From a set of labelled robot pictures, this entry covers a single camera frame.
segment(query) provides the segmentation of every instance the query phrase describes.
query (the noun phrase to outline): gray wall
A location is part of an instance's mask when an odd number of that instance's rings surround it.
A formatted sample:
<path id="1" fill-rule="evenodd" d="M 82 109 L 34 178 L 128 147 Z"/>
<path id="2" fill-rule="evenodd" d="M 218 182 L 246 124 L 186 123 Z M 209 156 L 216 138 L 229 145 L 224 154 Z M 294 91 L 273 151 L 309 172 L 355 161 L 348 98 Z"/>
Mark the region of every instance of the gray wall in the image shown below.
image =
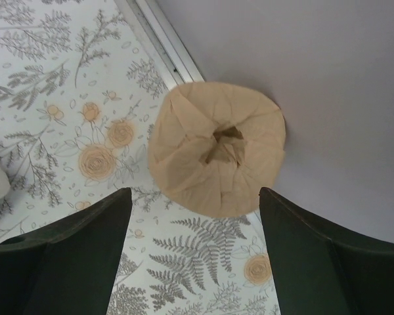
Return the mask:
<path id="1" fill-rule="evenodd" d="M 282 108 L 275 186 L 394 242 L 394 0 L 158 0 L 207 80 Z"/>

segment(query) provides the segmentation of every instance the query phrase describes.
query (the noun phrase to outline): brown paper bag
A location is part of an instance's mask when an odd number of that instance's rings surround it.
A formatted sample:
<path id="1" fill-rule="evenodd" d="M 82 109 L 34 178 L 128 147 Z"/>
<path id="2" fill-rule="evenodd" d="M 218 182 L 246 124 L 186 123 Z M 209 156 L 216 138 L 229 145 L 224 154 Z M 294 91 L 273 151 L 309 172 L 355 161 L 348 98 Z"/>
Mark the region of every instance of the brown paper bag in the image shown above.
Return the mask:
<path id="1" fill-rule="evenodd" d="M 279 107 L 226 83 L 187 83 L 165 98 L 149 141 L 150 174 L 162 193 L 209 217 L 258 208 L 284 158 Z"/>

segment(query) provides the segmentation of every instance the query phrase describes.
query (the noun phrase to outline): crumpled brown paper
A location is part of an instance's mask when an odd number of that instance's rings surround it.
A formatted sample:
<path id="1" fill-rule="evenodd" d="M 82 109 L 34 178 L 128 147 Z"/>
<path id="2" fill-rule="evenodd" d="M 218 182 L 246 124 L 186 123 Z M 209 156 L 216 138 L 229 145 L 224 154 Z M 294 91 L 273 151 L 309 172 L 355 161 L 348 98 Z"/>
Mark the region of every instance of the crumpled brown paper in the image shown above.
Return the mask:
<path id="1" fill-rule="evenodd" d="M 149 141 L 150 174 L 162 193 L 209 217 L 258 208 L 284 159 L 279 107 L 260 92 L 187 83 L 165 98 Z"/>

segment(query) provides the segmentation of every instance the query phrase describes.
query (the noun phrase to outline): floral pattern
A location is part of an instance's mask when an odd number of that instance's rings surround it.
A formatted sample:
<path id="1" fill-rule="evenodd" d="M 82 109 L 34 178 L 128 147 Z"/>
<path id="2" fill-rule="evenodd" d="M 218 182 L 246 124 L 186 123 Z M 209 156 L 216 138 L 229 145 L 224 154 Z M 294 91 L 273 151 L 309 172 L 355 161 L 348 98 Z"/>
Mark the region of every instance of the floral pattern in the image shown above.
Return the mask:
<path id="1" fill-rule="evenodd" d="M 150 177 L 169 72 L 135 37 L 140 27 L 113 0 L 0 0 L 0 166 L 11 183 L 0 243 L 128 186 L 133 214 L 108 315 L 279 315 L 247 218 L 191 213 Z"/>

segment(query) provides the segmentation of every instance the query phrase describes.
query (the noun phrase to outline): floral tablecloth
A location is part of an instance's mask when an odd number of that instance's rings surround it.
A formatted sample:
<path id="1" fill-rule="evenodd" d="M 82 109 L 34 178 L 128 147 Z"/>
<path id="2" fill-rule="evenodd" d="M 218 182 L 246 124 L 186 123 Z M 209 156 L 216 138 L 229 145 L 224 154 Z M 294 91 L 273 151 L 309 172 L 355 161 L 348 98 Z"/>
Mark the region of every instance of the floral tablecloth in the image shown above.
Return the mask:
<path id="1" fill-rule="evenodd" d="M 165 198 L 148 137 L 167 88 L 112 0 L 0 0 L 0 242 L 120 187 L 133 215 L 108 315 L 277 315 L 267 251 L 246 217 Z"/>

